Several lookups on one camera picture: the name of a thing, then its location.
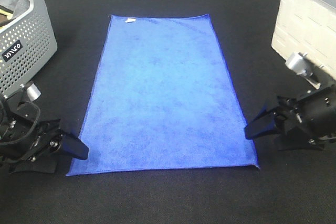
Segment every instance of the blue microfiber cloth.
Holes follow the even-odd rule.
[[[256,165],[208,15],[113,16],[67,174]]]

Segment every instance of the gray plastic basket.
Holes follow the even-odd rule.
[[[0,92],[9,96],[26,84],[56,49],[45,1],[30,0],[26,12],[0,29]]]

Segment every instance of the black table surface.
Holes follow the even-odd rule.
[[[280,0],[45,0],[58,50],[33,78],[44,119],[79,133],[111,15],[210,14],[247,121],[273,93],[311,87],[271,48]],[[335,223],[336,145],[278,152],[255,141],[255,167],[65,177],[0,170],[0,223]]]

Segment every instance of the white storage box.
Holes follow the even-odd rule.
[[[272,47],[286,60],[307,52],[336,79],[336,0],[281,0]]]
[[[57,45],[44,0],[0,29],[0,92],[9,96],[26,84],[56,52]]]

